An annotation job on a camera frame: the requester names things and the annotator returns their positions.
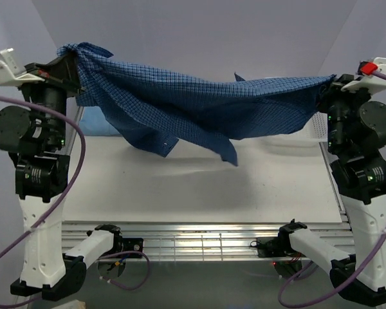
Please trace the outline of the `blue plaid long sleeve shirt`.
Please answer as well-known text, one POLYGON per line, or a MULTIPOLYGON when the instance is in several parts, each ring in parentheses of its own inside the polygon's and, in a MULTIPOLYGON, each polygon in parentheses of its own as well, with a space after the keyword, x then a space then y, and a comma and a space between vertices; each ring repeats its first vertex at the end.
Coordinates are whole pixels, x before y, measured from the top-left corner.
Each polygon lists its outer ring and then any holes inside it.
POLYGON ((317 112, 324 77, 276 77, 212 82, 148 65, 116 61, 88 42, 60 47, 74 53, 84 92, 76 102, 97 107, 133 147, 167 156, 180 140, 237 165, 233 140, 289 135, 317 112))

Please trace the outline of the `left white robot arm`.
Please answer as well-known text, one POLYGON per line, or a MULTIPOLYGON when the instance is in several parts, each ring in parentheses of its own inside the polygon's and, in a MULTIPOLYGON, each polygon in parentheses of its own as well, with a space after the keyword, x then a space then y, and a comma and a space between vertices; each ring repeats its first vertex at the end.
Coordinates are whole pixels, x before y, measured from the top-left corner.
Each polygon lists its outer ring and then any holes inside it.
POLYGON ((0 150, 15 167, 15 193, 23 212, 23 270, 10 287, 13 295, 40 294, 59 301, 77 293, 87 269, 100 257, 119 256, 124 243, 120 229, 100 225, 71 250, 62 251, 64 200, 77 173, 69 172, 64 152, 66 128, 78 128, 67 116, 67 101, 83 92, 77 60, 67 53, 47 64, 20 64, 11 48, 0 51, 0 86, 23 94, 0 110, 0 150))

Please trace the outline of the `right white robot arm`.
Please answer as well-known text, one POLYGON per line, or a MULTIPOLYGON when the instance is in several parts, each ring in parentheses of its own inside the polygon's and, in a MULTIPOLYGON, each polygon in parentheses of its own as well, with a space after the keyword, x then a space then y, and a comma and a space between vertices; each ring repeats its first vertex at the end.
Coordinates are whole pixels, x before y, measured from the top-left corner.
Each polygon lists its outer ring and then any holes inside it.
POLYGON ((330 168, 347 212, 354 252, 340 250, 292 221, 280 228, 279 251, 298 252, 329 274, 337 294, 369 307, 386 304, 386 104, 373 94, 386 89, 375 76, 344 74, 321 93, 327 115, 330 168))

